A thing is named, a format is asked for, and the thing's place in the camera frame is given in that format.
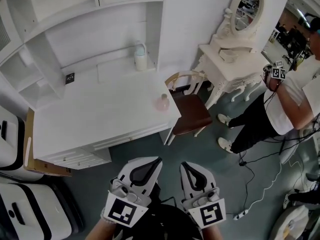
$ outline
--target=white t-shirt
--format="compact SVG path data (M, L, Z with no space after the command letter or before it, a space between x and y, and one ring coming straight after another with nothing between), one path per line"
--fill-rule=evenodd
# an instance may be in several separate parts
M297 71L290 71L285 76L282 85L285 85L291 98L300 106L307 98L314 117L320 113L320 60L311 56L301 63ZM273 92L267 90L264 94L264 108L272 127L279 135L285 135L294 127L287 117L279 97L276 94L272 99Z

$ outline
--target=pink bottle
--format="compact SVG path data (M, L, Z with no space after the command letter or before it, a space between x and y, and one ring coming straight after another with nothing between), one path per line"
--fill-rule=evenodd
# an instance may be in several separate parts
M158 98L155 102L155 108L158 111L167 111L170 105L170 101L168 99L168 96L164 93L161 95L160 98Z

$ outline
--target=cardboard box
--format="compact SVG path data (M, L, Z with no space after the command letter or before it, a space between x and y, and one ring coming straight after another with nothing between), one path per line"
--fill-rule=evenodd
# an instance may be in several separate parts
M28 171L51 176L71 176L71 169L58 166L39 159L34 159L33 135L35 112L29 108L24 131L23 167Z

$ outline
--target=black cap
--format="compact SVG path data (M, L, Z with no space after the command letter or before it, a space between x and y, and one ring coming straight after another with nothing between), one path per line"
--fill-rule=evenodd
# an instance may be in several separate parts
M320 18L316 17L311 21L310 30L313 32L320 30Z

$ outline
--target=hand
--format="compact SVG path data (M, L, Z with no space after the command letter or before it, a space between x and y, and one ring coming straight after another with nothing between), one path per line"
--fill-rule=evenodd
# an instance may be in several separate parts
M269 90L272 92L275 92L277 90L277 87L280 84L280 82L281 82L281 80L279 80L279 79L271 78L269 86L268 86Z

